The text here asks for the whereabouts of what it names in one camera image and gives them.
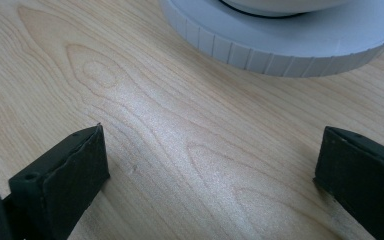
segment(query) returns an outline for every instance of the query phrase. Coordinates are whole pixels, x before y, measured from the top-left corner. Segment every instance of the wood grain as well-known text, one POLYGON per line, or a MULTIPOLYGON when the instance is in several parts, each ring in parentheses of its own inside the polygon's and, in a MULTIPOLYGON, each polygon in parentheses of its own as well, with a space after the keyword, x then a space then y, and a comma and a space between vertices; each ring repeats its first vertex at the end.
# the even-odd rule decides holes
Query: wood grain
POLYGON ((0 194, 101 122, 111 180, 70 239, 370 239, 312 182, 323 128, 384 144, 384 54, 275 78, 198 53, 157 0, 0 0, 0 194))

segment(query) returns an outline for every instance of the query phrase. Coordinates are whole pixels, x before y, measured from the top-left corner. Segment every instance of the ribbed edge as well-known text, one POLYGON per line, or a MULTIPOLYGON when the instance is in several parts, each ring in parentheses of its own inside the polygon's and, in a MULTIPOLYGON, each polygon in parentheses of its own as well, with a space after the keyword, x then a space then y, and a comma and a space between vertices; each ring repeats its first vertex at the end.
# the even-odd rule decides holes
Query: ribbed edge
POLYGON ((384 44, 362 52, 331 57, 295 57, 262 52, 225 39, 199 26, 177 9, 172 0, 160 0, 169 24, 199 51, 252 72, 282 77, 320 77, 361 67, 384 51, 384 44))

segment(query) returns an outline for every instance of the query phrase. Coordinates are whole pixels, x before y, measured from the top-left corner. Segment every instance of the white round base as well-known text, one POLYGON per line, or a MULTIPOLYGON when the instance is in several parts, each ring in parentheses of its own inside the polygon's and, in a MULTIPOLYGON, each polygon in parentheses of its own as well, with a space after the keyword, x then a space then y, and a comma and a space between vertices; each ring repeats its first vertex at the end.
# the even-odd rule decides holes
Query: white round base
POLYGON ((190 44, 253 72, 313 77, 358 68, 384 50, 384 0, 353 0, 284 19, 239 13, 218 0, 160 0, 190 44))

